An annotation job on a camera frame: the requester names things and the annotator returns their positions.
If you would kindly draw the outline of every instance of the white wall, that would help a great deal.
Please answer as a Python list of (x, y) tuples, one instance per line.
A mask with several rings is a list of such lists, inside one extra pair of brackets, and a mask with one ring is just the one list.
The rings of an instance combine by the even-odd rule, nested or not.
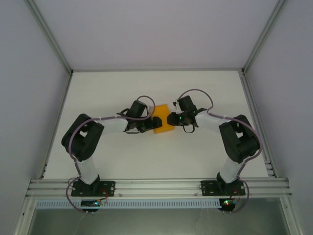
[(277, 0), (35, 0), (73, 69), (241, 68)]
[(38, 177), (67, 73), (22, 0), (0, 7), (0, 234), (12, 234)]
[(313, 234), (313, 1), (290, 0), (248, 79), (280, 176)]

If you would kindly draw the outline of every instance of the vent grille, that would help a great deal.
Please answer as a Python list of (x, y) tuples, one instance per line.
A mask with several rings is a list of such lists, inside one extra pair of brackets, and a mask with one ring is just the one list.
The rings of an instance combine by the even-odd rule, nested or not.
[[(81, 208), (81, 200), (72, 200), (76, 207)], [(37, 209), (72, 209), (67, 200), (41, 199)], [(99, 207), (84, 207), (84, 209), (191, 209), (191, 208), (221, 208), (219, 199), (109, 199)]]

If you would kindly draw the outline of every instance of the orange block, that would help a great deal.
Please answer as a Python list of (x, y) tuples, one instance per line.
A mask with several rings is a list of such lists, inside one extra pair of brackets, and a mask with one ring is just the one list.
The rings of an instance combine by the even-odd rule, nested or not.
[(174, 130), (175, 126), (171, 126), (167, 124), (167, 116), (169, 116), (169, 114), (170, 114), (170, 110), (167, 104), (156, 106), (156, 110), (152, 116), (159, 117), (162, 120), (162, 126), (153, 130), (155, 134)]

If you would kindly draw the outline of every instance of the white platform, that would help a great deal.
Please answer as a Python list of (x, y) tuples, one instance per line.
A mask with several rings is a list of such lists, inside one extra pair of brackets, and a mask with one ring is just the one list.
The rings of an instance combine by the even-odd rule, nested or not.
[[(213, 113), (235, 117), (246, 115), (250, 122), (244, 91), (236, 71), (149, 71), (149, 72), (76, 72), (48, 160), (45, 179), (77, 176), (73, 160), (61, 139), (78, 115), (112, 116), (140, 95), (151, 96), (157, 105), (172, 104), (187, 89), (200, 88), (214, 100)], [(189, 94), (197, 108), (209, 107), (209, 99), (198, 92)], [(103, 136), (94, 154), (102, 179), (177, 179), (215, 178), (227, 155), (222, 138), (197, 128), (186, 134), (182, 128), (157, 134), (153, 131), (128, 135)], [(250, 161), (242, 177), (268, 177), (263, 157)]]

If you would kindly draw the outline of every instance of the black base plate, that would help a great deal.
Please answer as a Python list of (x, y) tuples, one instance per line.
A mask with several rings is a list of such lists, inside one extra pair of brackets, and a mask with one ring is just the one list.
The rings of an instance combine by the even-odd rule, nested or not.
[(105, 197), (106, 193), (108, 197), (114, 196), (115, 191), (115, 181), (100, 181), (97, 182), (99, 184), (98, 190), (96, 192), (92, 192), (90, 190), (90, 186), (86, 185), (80, 181), (76, 181), (73, 184), (73, 189), (71, 196), (72, 197)]
[(242, 186), (244, 186), (244, 183), (236, 180), (232, 183), (226, 184), (225, 190), (221, 191), (216, 180), (201, 181), (202, 196), (236, 196), (238, 193), (234, 191), (234, 189), (236, 189), (240, 195), (243, 196), (246, 192), (245, 188)]

